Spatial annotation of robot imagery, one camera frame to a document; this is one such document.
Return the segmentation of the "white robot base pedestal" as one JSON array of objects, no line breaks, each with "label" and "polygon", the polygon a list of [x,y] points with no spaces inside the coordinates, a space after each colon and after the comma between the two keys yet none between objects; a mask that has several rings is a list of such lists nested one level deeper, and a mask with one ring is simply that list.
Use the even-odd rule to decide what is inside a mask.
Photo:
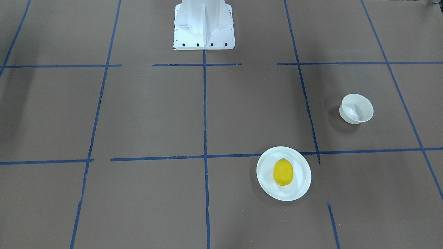
[{"label": "white robot base pedestal", "polygon": [[234,49],[231,5],[224,0],[183,0],[174,9],[173,49]]}]

